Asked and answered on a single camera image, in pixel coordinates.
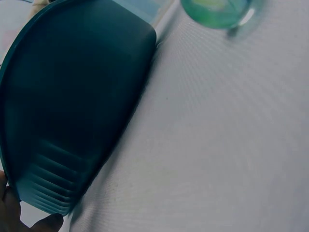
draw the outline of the textured white surface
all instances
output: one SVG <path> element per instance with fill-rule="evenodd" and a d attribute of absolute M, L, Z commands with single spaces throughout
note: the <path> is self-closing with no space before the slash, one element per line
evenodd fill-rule
<path fill-rule="evenodd" d="M 309 1 L 234 36 L 181 11 L 71 232 L 309 231 Z"/>

